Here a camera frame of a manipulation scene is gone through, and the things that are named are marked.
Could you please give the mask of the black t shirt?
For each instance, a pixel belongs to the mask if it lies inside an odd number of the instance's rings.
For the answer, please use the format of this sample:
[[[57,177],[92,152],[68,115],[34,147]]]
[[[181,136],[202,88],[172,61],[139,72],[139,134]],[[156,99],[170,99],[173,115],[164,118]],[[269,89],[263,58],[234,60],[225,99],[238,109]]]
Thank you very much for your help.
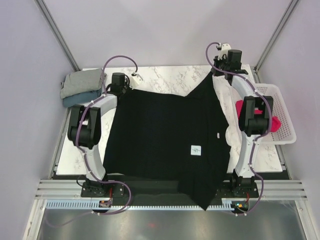
[[[175,180],[206,210],[227,175],[228,126],[212,73],[186,96],[132,90],[116,107],[103,166],[108,174]]]

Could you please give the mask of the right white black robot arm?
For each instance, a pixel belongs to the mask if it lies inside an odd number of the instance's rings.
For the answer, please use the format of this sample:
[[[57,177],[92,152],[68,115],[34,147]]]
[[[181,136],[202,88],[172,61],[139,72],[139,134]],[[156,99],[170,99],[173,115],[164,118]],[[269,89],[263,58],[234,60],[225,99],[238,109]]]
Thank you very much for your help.
[[[271,96],[260,93],[247,78],[248,72],[242,69],[242,51],[219,46],[219,55],[213,61],[213,75],[224,76],[242,99],[238,117],[241,132],[241,149],[239,160],[232,173],[229,191],[235,197],[247,191],[247,185],[253,184],[255,171],[255,150],[263,137],[271,132],[273,103]]]

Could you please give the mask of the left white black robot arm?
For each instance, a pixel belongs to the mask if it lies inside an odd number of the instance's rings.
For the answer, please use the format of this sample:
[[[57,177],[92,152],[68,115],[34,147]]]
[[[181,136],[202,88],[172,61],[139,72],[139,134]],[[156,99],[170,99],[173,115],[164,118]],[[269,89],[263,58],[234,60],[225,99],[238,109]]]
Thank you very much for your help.
[[[111,83],[106,86],[101,96],[71,108],[67,137],[82,155],[86,169],[85,176],[89,181],[94,181],[92,191],[99,197],[106,196],[110,191],[99,151],[102,116],[115,109],[119,98],[135,86],[132,76],[115,72],[111,76]]]

